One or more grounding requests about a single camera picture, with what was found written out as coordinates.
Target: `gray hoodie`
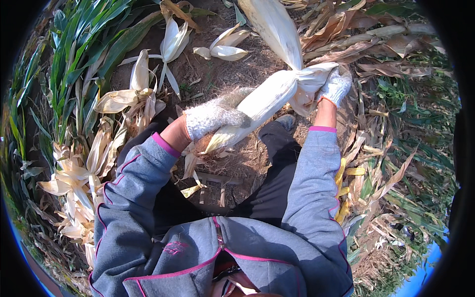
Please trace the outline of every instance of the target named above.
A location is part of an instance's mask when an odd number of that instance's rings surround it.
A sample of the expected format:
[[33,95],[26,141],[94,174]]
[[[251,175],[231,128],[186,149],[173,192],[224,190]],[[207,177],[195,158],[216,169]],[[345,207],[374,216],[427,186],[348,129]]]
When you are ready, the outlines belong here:
[[130,150],[97,207],[95,296],[208,297],[225,250],[263,293],[349,296],[346,240],[333,220],[340,167],[336,129],[313,126],[300,152],[281,228],[247,218],[211,217],[172,227],[152,242],[155,196],[180,153],[155,133]]

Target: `shoe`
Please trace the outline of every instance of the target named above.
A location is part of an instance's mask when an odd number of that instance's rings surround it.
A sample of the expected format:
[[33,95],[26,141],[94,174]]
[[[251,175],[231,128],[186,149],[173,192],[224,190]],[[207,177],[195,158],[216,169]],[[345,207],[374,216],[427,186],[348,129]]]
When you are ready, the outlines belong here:
[[279,122],[287,132],[295,127],[295,117],[293,115],[283,115],[275,120]]

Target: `pink cuff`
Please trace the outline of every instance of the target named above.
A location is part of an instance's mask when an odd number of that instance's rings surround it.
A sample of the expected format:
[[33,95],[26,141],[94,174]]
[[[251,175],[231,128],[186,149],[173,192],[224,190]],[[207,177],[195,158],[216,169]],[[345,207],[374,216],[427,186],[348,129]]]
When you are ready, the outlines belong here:
[[325,131],[325,132],[333,132],[336,133],[336,128],[332,127],[325,127],[325,126],[311,126],[308,128],[309,131]]
[[155,140],[155,142],[162,147],[162,149],[166,150],[167,153],[169,153],[170,155],[172,155],[173,157],[175,158],[180,158],[181,156],[181,153],[177,150],[175,150],[174,148],[172,148],[168,142],[164,141],[163,138],[160,136],[160,134],[158,134],[158,132],[155,132],[153,135],[152,135],[152,138],[153,140]]

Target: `white knit glove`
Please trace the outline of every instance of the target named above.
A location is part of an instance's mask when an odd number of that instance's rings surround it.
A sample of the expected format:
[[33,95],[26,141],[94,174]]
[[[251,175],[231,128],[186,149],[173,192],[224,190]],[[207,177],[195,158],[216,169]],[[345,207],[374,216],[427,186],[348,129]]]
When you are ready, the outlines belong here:
[[224,125],[249,128],[252,119],[235,107],[254,90],[251,87],[242,87],[183,111],[190,139],[192,141],[199,140],[206,133],[215,131]]
[[352,75],[345,70],[340,76],[339,67],[333,68],[330,72],[325,84],[320,88],[317,94],[318,102],[327,99],[340,107],[340,102],[348,94],[352,86]]

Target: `dirt ground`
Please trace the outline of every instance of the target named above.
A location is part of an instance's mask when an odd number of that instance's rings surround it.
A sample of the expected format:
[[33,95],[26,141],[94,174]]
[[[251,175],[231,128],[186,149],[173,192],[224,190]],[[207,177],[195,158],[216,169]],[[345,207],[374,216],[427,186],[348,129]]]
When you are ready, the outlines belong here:
[[[193,31],[190,35],[190,42],[183,53],[170,64],[172,73],[180,86],[181,100],[171,93],[170,86],[165,80],[165,87],[168,93],[165,98],[167,108],[162,111],[172,119],[177,118],[175,105],[181,108],[191,107],[210,99],[215,98],[219,93],[233,90],[235,87],[257,87],[262,84],[271,74],[276,71],[287,69],[287,65],[279,59],[274,52],[258,36],[249,36],[242,41],[238,47],[249,52],[244,58],[235,61],[224,61],[218,58],[205,60],[193,54],[194,47],[208,47],[211,42],[224,30],[236,24],[236,15],[233,8],[226,8],[221,0],[190,1],[195,7],[211,10],[218,15],[194,18],[201,26],[203,32],[197,34]],[[127,53],[127,57],[139,55],[144,48],[150,49],[149,54],[160,53],[160,43],[164,36],[164,23],[161,22],[153,26],[140,45]],[[154,69],[161,63],[161,60],[151,58],[149,68]],[[115,70],[111,87],[113,90],[127,89],[130,81],[130,74],[133,63],[123,65]],[[201,79],[198,83],[190,86],[190,83]],[[204,95],[192,99],[196,94]],[[269,121],[275,120],[285,113],[295,114],[294,111],[281,109]],[[340,147],[346,142],[350,133],[350,124],[355,121],[356,105],[354,101],[346,100],[338,110],[337,131],[338,144]],[[305,141],[308,127],[312,125],[315,112],[304,118],[297,116],[297,128],[294,133],[296,141],[302,145]],[[256,190],[266,177],[266,172],[270,167],[267,158],[266,146],[257,139],[258,129],[234,146],[230,155],[224,158],[207,161],[205,164],[197,165],[197,172],[206,172],[243,179],[241,185],[226,185],[226,206],[234,207],[235,203],[242,202],[254,190]],[[184,158],[177,162],[178,170],[173,172],[172,180],[176,182],[180,190],[196,185],[192,178],[180,180],[184,172]],[[220,185],[208,182],[209,198],[206,203],[218,205],[220,197]],[[199,201],[199,191],[190,197],[194,203]]]

